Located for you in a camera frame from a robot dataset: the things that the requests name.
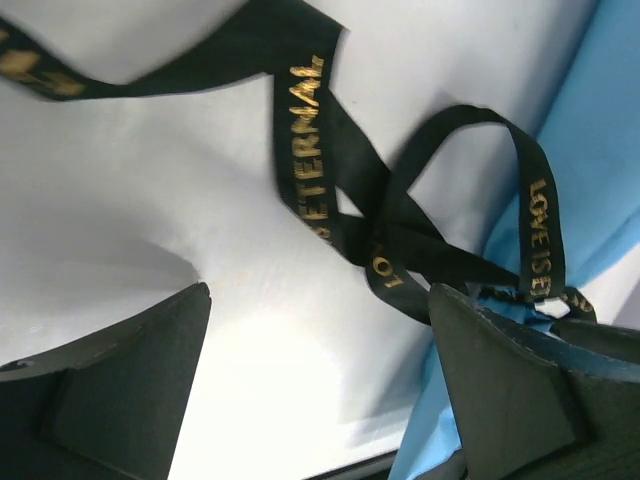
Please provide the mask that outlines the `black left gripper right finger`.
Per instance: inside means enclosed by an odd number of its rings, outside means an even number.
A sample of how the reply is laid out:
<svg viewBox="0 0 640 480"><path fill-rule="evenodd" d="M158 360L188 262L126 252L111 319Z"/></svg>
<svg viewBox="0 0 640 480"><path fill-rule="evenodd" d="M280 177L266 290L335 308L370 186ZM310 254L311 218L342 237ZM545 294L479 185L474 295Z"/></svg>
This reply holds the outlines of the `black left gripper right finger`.
<svg viewBox="0 0 640 480"><path fill-rule="evenodd" d="M437 285L431 324L473 479L635 479L639 334L563 320L549 333Z"/></svg>

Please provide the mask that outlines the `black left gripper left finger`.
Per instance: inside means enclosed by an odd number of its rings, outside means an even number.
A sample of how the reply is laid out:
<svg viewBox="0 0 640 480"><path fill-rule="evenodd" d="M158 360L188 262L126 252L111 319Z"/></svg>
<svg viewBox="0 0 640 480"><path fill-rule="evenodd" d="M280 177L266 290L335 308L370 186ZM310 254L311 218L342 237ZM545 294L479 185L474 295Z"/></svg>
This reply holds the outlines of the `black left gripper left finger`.
<svg viewBox="0 0 640 480"><path fill-rule="evenodd" d="M208 286L196 283L2 365L2 478L167 478L210 310Z"/></svg>

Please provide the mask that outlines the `black ribbon gold lettering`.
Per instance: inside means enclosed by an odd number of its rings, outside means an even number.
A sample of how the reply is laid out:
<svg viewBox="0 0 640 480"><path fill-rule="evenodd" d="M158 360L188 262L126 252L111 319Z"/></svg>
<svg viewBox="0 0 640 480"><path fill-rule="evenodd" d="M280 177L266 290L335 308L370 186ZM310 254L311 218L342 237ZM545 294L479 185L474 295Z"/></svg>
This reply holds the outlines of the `black ribbon gold lettering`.
<svg viewBox="0 0 640 480"><path fill-rule="evenodd" d="M302 1L249 1L202 41L131 82L81 74L9 20L1 23L1 75L55 102L195 93L266 73L273 78L273 165L283 203L350 263L365 270L372 292L420 322L429 322L427 286L533 308L559 299L572 318L595 311L566 282L559 201L538 142L496 112L457 104L427 118L393 167L330 88L342 27ZM471 126L505 127L519 165L520 269L511 272L447 243L410 197L433 155Z"/></svg>

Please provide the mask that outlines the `blue wrapping paper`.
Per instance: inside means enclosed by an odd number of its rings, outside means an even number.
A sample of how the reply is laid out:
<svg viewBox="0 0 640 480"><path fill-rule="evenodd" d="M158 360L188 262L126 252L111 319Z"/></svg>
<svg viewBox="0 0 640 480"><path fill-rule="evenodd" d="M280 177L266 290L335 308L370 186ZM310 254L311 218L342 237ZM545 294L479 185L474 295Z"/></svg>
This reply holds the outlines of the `blue wrapping paper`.
<svg viewBox="0 0 640 480"><path fill-rule="evenodd" d="M538 135L559 190L567 282L581 287L639 241L639 4L602 1ZM436 347L389 474L458 479L461 442Z"/></svg>

